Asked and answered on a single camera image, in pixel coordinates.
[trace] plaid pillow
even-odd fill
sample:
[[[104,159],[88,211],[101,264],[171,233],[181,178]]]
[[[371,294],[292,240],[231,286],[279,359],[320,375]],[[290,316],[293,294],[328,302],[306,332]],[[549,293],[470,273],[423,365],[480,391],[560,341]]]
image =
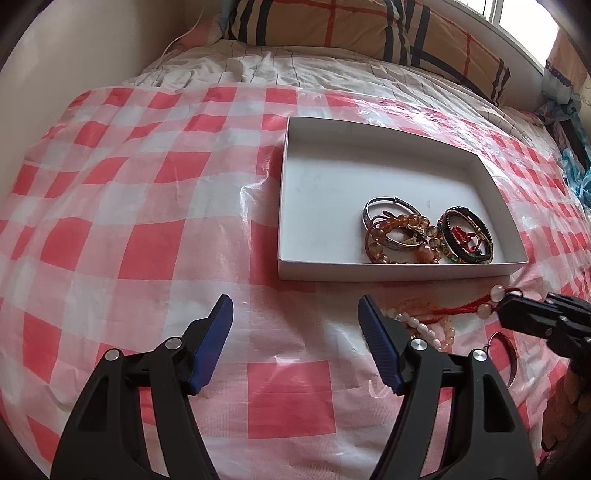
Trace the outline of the plaid pillow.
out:
[[[407,64],[402,0],[239,0],[228,38],[250,45],[336,47]]]
[[[502,59],[461,27],[414,0],[405,0],[409,64],[468,87],[499,105],[511,72]]]

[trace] red and white checkered cloth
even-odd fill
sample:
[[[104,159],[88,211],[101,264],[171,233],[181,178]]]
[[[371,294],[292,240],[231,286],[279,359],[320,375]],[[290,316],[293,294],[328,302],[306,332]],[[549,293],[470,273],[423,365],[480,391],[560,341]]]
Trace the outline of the red and white checkered cloth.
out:
[[[279,281],[279,180],[290,115],[369,122],[478,153],[530,259],[510,283],[536,298],[551,290],[590,299],[589,233],[558,167],[493,126],[329,90],[93,90],[27,152],[0,214],[0,404],[45,471],[108,348],[152,350],[226,293],[234,324],[212,382],[191,399],[221,477],[369,477],[401,399],[368,354],[359,298],[369,293],[382,307],[457,306],[503,279]],[[482,346],[498,329],[496,317],[454,324],[456,353]],[[510,336],[520,358],[511,392],[539,445],[541,413],[564,362],[542,341]],[[142,403],[162,472],[148,392]],[[441,410],[449,407],[444,393]],[[445,428],[437,422],[427,470],[437,467]]]

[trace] silver bangle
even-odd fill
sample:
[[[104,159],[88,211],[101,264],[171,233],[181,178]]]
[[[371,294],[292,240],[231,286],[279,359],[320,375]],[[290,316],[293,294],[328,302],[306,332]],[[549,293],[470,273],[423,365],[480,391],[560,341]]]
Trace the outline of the silver bangle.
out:
[[[371,199],[365,204],[363,209],[363,225],[366,229],[369,229],[372,225],[371,217],[369,216],[369,206],[374,203],[392,203],[393,205],[400,205],[411,213],[415,213],[416,215],[423,216],[421,212],[419,212],[415,207],[413,207],[410,203],[405,202],[404,200],[399,199],[398,197],[376,197]],[[427,235],[421,229],[414,228],[411,226],[406,226],[401,228],[405,233],[409,235],[408,239],[399,242],[398,240],[394,240],[388,236],[386,239],[381,243],[391,250],[397,250],[399,252],[404,252],[408,250],[414,250],[415,248],[420,247],[421,245],[425,245],[428,242]]]

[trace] cardboard tray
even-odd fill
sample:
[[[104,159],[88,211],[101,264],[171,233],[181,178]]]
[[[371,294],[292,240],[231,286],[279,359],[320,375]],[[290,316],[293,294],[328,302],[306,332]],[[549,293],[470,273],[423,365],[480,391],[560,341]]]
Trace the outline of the cardboard tray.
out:
[[[515,222],[480,158],[419,135],[340,120],[290,117],[279,221],[279,277],[315,281],[410,281],[510,275],[527,264]],[[489,228],[490,264],[371,264],[361,214],[374,197],[399,197],[431,223],[454,206],[468,207]],[[388,209],[370,210],[375,215]],[[397,261],[414,256],[385,251]]]

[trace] cable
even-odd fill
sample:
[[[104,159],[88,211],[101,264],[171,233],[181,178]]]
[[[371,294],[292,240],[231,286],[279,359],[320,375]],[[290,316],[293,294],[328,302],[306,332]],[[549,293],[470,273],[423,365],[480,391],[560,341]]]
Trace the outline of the cable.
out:
[[[175,39],[174,39],[172,42],[170,42],[170,43],[168,44],[168,46],[167,46],[167,47],[164,49],[164,51],[162,52],[162,55],[160,55],[160,56],[158,57],[158,59],[159,59],[159,61],[160,61],[160,62],[159,62],[157,65],[156,65],[156,67],[155,67],[153,70],[151,70],[150,72],[148,72],[148,73],[145,75],[144,79],[142,80],[143,82],[144,82],[144,81],[146,81],[150,75],[152,75],[154,72],[156,72],[156,71],[157,71],[157,70],[158,70],[158,69],[159,69],[159,68],[162,66],[162,64],[164,63],[164,60],[165,60],[164,56],[165,56],[165,55],[168,53],[168,49],[169,49],[170,47],[172,47],[172,46],[173,46],[173,45],[174,45],[176,42],[178,42],[179,40],[181,40],[181,38],[184,38],[184,37],[186,37],[186,36],[187,36],[187,35],[189,35],[189,34],[190,34],[190,33],[191,33],[193,30],[195,30],[195,29],[197,28],[197,25],[199,25],[199,22],[201,21],[201,17],[203,16],[203,14],[204,14],[204,13],[205,13],[205,5],[204,5],[204,6],[203,6],[203,8],[201,9],[201,13],[199,14],[199,17],[197,18],[197,21],[195,22],[194,26],[192,26],[192,27],[191,27],[191,29],[190,29],[189,31],[187,31],[187,32],[185,32],[184,34],[182,34],[181,36],[179,36],[179,37],[175,38]],[[160,75],[162,74],[162,72],[163,72],[163,71],[164,71],[164,70],[160,70],[160,72],[159,72],[158,76],[156,77],[156,79],[154,80],[154,82],[153,82],[152,84],[154,84],[154,83],[157,83],[157,82],[160,80]],[[138,85],[139,85],[138,81],[139,81],[140,77],[141,77],[141,75],[139,75],[139,76],[138,76],[138,79],[137,79],[137,80],[134,82],[134,86],[138,86]]]

